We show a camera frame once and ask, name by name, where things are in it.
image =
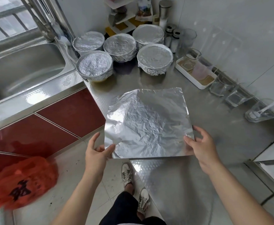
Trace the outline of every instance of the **person's left hand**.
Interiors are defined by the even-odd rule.
[[[100,133],[97,132],[89,140],[85,156],[85,173],[96,178],[98,184],[103,178],[107,159],[111,157],[111,154],[115,149],[115,144],[111,144],[106,150],[104,145],[100,145],[94,149],[94,143],[99,135]]]

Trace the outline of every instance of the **person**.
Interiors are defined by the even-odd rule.
[[[202,138],[196,137],[193,140],[184,136],[184,140],[193,148],[203,172],[209,176],[232,223],[234,225],[274,225],[274,217],[222,164],[212,137],[200,127],[193,126],[193,129],[198,131]],[[112,144],[106,150],[103,145],[94,150],[94,142],[99,135],[98,132],[90,139],[86,150],[86,169],[83,178],[52,225],[83,225],[86,223],[95,190],[103,177],[106,160],[115,148]],[[122,166],[121,176],[124,181],[124,191],[117,197],[100,225],[165,225],[166,223],[157,217],[144,218],[150,204],[150,197],[146,189],[142,189],[138,201],[133,197],[134,185],[131,167],[128,163]]]

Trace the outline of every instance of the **forearm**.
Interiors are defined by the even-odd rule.
[[[271,216],[221,163],[210,179],[234,225],[274,225]]]
[[[85,173],[52,225],[84,225],[97,186],[96,178]]]

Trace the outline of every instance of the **sneaker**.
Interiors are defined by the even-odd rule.
[[[122,165],[121,178],[124,182],[124,187],[126,187],[129,183],[132,183],[132,170],[128,162]]]
[[[138,209],[137,211],[142,213],[145,216],[145,212],[147,210],[147,207],[150,205],[150,195],[148,194],[148,191],[144,187],[139,194],[138,197]]]

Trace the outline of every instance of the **red plastic bag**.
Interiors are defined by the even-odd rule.
[[[26,206],[56,185],[58,168],[45,158],[31,157],[0,172],[0,208]]]

